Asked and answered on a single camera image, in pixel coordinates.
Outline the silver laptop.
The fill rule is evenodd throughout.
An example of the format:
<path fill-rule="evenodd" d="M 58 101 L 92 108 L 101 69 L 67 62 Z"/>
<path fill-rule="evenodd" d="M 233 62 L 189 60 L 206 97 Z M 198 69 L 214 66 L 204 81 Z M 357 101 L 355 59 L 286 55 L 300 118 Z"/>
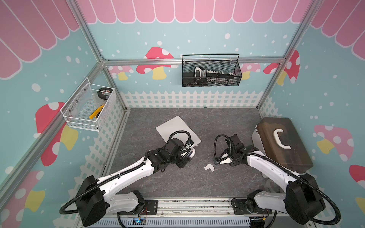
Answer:
<path fill-rule="evenodd" d="M 201 139 L 197 136 L 197 134 L 179 116 L 176 116 L 173 119 L 156 127 L 156 130 L 165 142 L 168 141 L 168 138 L 172 133 L 179 130 L 184 130 L 189 132 L 189 134 L 191 135 L 191 140 L 194 142 L 193 147 L 196 147 L 202 142 Z"/>

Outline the white wireless mouse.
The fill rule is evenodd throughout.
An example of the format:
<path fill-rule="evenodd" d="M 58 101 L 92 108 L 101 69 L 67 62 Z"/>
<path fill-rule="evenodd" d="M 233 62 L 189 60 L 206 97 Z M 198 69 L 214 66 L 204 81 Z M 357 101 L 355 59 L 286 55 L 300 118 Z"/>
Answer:
<path fill-rule="evenodd" d="M 188 157 L 193 158 L 194 156 L 195 156 L 195 148 L 192 147 L 192 148 L 190 148 L 190 151 L 188 153 Z"/>

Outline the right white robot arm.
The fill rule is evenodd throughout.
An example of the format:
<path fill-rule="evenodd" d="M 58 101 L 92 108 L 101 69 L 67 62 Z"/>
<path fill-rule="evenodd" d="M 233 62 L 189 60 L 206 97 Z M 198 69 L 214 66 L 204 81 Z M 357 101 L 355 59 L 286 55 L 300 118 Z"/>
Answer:
<path fill-rule="evenodd" d="M 215 156 L 216 163 L 228 161 L 230 165 L 246 164 L 271 179 L 283 193 L 256 190 L 246 199 L 245 209 L 250 214 L 262 210 L 288 214 L 295 222 L 305 225 L 312 221 L 321 225 L 336 225 L 341 221 L 338 206 L 321 191 L 310 174 L 298 174 L 264 155 L 258 148 L 244 146 L 237 135 L 218 135 L 215 141 L 224 138 L 228 148 L 221 156 Z"/>

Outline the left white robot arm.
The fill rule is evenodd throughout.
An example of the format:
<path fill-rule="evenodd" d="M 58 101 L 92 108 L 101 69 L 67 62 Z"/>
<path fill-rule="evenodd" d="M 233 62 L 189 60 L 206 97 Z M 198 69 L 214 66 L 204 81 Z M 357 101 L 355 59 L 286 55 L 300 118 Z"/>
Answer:
<path fill-rule="evenodd" d="M 116 198 L 116 194 L 134 182 L 164 172 L 175 164 L 183 168 L 195 155 L 194 141 L 185 130 L 173 132 L 163 147 L 145 152 L 144 157 L 113 174 L 96 179 L 85 178 L 76 196 L 60 209 L 61 215 L 78 214 L 85 227 L 100 221 L 107 213 L 127 212 L 138 215 L 145 208 L 139 191 Z"/>

